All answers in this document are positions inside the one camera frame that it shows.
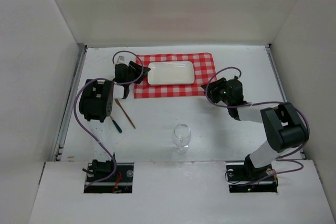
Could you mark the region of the white rectangular plate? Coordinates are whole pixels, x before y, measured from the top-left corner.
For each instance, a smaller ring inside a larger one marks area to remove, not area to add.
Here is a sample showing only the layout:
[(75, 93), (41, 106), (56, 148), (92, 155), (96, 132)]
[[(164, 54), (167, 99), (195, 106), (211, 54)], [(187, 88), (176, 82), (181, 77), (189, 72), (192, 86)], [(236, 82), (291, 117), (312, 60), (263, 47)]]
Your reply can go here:
[(190, 61), (151, 62), (148, 84), (152, 86), (192, 84), (194, 66)]

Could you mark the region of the clear wine glass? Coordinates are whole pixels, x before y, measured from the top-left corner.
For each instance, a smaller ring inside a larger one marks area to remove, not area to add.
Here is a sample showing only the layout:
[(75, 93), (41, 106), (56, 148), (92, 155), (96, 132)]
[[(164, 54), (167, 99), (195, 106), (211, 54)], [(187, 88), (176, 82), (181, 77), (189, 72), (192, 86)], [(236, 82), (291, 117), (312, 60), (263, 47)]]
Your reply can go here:
[(178, 154), (185, 154), (191, 141), (191, 129), (186, 124), (178, 124), (172, 133), (172, 141)]

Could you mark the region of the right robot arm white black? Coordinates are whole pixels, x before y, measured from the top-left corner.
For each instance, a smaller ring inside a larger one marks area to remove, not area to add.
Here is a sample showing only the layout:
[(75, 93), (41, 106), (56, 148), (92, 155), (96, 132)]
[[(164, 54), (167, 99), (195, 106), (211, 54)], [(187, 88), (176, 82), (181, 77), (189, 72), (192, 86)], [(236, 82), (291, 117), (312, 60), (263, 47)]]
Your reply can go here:
[(237, 121), (260, 123), (264, 127), (266, 140), (254, 152), (247, 155), (238, 172), (243, 181), (252, 182), (267, 176), (266, 170), (272, 161), (290, 148), (297, 148), (308, 140), (308, 129), (291, 103), (278, 103), (275, 107), (258, 108), (244, 100), (243, 84), (236, 76), (226, 80), (203, 84), (207, 99), (217, 105), (223, 102), (228, 114)]

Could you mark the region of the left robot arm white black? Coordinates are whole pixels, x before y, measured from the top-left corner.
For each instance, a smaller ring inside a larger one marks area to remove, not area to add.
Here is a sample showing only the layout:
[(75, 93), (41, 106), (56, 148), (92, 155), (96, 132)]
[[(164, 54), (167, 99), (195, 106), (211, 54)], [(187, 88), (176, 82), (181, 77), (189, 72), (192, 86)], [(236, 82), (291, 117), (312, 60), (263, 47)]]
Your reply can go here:
[(104, 151), (103, 157), (93, 159), (91, 165), (83, 170), (98, 182), (109, 179), (117, 171), (115, 153), (108, 146), (105, 120), (111, 116), (113, 103), (126, 99), (130, 85), (140, 84), (150, 71), (143, 62), (119, 61), (114, 65), (114, 79), (87, 79), (75, 97), (73, 112), (77, 123), (93, 138), (94, 149)]

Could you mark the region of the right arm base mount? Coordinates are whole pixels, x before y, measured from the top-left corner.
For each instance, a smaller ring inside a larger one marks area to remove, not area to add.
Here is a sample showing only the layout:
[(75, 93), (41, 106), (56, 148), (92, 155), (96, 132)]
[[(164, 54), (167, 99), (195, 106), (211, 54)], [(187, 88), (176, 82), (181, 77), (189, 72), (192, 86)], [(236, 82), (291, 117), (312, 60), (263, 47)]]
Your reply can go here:
[(226, 163), (225, 179), (230, 193), (276, 193), (278, 178), (271, 164), (255, 168), (251, 160)]

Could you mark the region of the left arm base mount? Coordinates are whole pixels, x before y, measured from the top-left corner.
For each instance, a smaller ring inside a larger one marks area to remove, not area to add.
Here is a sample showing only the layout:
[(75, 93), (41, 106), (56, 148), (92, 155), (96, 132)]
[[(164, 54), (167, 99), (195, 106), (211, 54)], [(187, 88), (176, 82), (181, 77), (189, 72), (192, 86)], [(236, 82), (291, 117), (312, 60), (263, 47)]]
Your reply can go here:
[(85, 194), (130, 194), (133, 187), (134, 164), (94, 159), (87, 168), (83, 192)]

